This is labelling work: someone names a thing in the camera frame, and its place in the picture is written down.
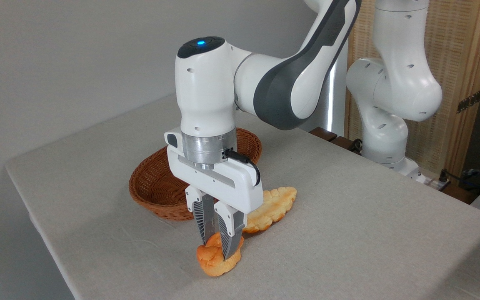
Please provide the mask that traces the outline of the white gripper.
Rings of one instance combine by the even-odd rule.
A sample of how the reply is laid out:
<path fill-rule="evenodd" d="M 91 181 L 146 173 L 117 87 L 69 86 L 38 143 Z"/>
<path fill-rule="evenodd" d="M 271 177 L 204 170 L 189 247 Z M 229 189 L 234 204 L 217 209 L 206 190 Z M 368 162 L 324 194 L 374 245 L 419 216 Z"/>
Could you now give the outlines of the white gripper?
<path fill-rule="evenodd" d="M 189 184 L 185 190 L 188 210 L 193 214 L 205 245 L 215 234 L 215 212 L 224 260 L 238 250 L 244 213 L 251 213 L 263 203 L 262 183 L 249 163 L 227 159 L 226 149 L 237 150 L 236 131 L 208 138 L 195 138 L 180 130 L 164 134 L 168 163 L 173 175 Z"/>

